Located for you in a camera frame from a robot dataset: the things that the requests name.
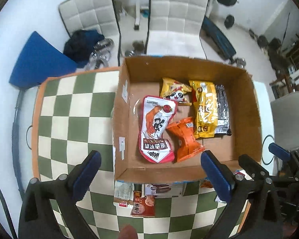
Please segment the black snack pack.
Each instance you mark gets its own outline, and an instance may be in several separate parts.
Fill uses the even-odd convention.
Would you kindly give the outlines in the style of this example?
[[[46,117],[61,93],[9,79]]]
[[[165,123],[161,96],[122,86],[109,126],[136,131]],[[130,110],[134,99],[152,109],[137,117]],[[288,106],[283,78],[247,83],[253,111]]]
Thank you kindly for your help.
[[[215,90],[217,96],[218,122],[214,133],[219,136],[231,136],[232,132],[229,123],[229,107],[225,88],[223,85],[216,85]]]

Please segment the orange snack bag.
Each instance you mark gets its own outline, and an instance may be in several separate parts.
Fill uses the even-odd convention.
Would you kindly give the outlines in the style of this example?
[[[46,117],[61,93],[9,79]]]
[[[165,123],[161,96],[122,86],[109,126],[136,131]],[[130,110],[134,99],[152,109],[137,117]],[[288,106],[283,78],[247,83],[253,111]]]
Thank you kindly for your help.
[[[203,180],[200,181],[200,188],[213,188],[208,177],[205,177]]]
[[[170,123],[166,129],[179,140],[179,148],[176,152],[177,162],[188,160],[205,150],[205,147],[194,137],[193,117]]]

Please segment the yellow chocolate snack pack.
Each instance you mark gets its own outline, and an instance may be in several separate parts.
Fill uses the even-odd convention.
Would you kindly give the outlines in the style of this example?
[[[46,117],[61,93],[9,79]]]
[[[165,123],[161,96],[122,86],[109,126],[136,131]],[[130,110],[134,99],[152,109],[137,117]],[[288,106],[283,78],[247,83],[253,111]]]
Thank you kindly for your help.
[[[218,125],[215,85],[208,81],[190,80],[192,104],[196,111],[194,137],[213,138]]]

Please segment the brown red snack packet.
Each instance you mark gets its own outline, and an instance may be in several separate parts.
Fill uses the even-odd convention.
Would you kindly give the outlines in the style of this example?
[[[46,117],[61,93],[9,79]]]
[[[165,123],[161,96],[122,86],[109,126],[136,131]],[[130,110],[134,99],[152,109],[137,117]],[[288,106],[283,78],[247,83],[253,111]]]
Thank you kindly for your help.
[[[155,216],[155,197],[152,195],[141,196],[141,191],[133,192],[132,216],[154,217]]]

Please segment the Franzzi cookie box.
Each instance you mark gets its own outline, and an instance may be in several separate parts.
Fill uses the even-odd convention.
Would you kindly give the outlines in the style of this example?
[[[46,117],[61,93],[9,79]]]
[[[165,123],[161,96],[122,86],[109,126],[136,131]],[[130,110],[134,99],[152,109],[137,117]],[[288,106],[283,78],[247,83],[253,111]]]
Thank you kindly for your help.
[[[179,197],[184,194],[184,183],[155,183],[143,184],[142,196],[155,196],[158,198]]]

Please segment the red white chicken feet pouch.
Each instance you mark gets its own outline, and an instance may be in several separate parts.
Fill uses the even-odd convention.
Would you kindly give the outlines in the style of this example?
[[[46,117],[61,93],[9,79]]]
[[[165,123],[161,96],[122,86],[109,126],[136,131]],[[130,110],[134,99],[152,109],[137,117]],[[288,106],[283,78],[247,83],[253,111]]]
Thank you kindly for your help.
[[[164,164],[175,158],[171,142],[163,133],[175,116],[177,103],[155,96],[145,96],[139,131],[139,152],[149,162]]]

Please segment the yellow panda snack bag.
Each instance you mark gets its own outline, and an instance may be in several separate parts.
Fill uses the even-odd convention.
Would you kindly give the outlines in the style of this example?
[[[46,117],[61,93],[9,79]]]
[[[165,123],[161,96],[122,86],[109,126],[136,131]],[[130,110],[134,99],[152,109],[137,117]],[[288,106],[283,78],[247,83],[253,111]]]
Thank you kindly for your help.
[[[192,88],[172,78],[163,78],[160,97],[173,100],[181,106],[190,106],[191,102],[185,97],[192,92]]]

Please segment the clear gold snack pouch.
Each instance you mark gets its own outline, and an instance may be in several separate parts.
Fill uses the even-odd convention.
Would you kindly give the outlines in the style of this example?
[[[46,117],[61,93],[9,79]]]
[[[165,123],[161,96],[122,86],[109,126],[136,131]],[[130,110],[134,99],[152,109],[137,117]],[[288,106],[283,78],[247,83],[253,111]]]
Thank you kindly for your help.
[[[113,205],[116,207],[133,208],[134,184],[115,181]]]

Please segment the chrome dumbbell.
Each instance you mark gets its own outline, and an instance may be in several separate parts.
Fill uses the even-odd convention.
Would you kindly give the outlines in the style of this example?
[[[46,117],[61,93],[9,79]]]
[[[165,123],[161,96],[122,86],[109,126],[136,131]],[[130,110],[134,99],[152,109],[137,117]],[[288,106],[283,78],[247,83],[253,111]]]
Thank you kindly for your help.
[[[244,58],[236,58],[234,62],[238,68],[244,69],[246,67],[246,61]]]
[[[124,53],[125,57],[142,56],[145,54],[145,44],[143,40],[135,40],[132,43],[133,49],[126,50]]]

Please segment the black sit-up bench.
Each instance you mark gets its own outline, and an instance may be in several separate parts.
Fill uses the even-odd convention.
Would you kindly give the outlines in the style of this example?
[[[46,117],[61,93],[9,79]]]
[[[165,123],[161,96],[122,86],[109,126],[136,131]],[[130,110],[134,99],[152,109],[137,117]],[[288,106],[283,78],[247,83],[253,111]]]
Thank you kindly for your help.
[[[202,29],[207,37],[214,41],[223,59],[229,60],[230,64],[234,64],[234,56],[237,53],[235,48],[224,33],[207,16],[203,20]]]

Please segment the blue cushion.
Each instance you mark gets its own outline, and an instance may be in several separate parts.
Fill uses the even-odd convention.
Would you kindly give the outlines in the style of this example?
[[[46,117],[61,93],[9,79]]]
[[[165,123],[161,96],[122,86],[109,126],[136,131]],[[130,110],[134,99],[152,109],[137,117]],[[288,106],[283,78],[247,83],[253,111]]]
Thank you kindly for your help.
[[[19,54],[9,83],[26,90],[40,85],[49,77],[74,73],[76,69],[77,64],[73,60],[34,31]]]

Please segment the chrome weight plates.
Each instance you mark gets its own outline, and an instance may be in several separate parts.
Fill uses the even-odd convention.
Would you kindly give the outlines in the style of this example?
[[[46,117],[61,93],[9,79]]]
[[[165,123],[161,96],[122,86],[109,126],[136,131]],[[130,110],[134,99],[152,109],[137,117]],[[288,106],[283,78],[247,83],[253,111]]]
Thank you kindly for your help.
[[[113,48],[114,41],[110,38],[97,42],[97,44],[93,47],[93,51],[90,54],[89,60],[84,69],[86,71],[90,71],[108,67],[108,62],[112,56]]]

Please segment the dark clothes pile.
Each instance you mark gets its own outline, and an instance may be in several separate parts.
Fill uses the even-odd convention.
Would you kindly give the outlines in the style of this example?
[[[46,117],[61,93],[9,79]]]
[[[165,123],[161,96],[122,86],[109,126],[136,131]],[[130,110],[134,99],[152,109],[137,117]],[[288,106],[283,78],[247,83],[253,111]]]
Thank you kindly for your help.
[[[104,35],[96,30],[77,30],[65,43],[63,54],[74,61],[77,68],[84,68],[94,51],[94,45],[104,39]]]

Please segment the white padded chair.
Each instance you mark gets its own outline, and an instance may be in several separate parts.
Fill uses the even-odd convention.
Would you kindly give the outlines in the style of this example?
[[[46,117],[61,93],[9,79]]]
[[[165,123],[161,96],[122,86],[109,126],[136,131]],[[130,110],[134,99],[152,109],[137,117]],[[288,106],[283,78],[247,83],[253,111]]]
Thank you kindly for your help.
[[[206,59],[200,32],[209,0],[149,0],[146,54]]]
[[[109,66],[120,66],[121,32],[114,0],[66,0],[59,14],[71,36],[77,30],[96,30],[114,41]]]

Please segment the left white padded chair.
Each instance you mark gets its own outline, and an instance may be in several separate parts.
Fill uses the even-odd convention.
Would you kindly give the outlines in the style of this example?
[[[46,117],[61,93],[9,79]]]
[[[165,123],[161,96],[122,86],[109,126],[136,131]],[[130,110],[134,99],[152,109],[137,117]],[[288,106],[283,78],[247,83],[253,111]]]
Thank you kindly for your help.
[[[109,66],[120,66],[121,32],[114,0],[66,0],[59,14],[71,36],[77,30],[96,30],[114,41]]]

